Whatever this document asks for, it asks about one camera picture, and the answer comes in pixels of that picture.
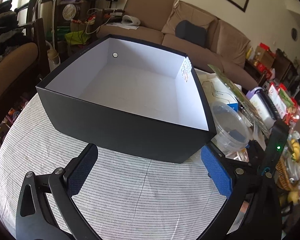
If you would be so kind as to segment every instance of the textured blue pad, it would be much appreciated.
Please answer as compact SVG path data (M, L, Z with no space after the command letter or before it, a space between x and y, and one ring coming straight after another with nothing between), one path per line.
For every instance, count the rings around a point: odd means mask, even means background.
M231 178L207 146L201 149L201 160L219 193L229 198L232 192Z
M72 197L80 192L85 180L98 159L98 148L93 146L84 156L78 167L68 178L68 196Z

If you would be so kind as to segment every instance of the open box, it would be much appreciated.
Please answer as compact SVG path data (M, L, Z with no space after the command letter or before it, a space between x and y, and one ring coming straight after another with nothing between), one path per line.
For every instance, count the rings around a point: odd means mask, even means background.
M182 163L216 135L186 54L109 35L37 86L53 126L99 147Z

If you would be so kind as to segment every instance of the dark gray pillow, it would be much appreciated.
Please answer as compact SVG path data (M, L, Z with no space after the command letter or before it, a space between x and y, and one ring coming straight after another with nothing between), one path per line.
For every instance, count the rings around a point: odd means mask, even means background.
M187 20L183 20L176 26L175 34L180 39L205 48L207 31L203 27L199 27Z

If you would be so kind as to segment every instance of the round plastic tub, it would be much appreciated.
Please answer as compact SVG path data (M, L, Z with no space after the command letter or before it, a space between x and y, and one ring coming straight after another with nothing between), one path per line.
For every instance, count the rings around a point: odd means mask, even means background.
M212 104L211 112L217 130L213 143L224 154L244 149L249 142L249 131L237 112L218 101Z

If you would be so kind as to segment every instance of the round table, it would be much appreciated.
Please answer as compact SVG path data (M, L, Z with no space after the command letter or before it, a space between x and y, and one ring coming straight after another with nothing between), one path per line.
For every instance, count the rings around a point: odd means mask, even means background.
M26 172L65 167L86 145L55 130L38 95L27 104L0 149L0 220L13 236ZM199 152L175 164L98 150L73 200L104 240L196 239L226 199L207 176ZM48 200L60 228L69 232L52 195Z

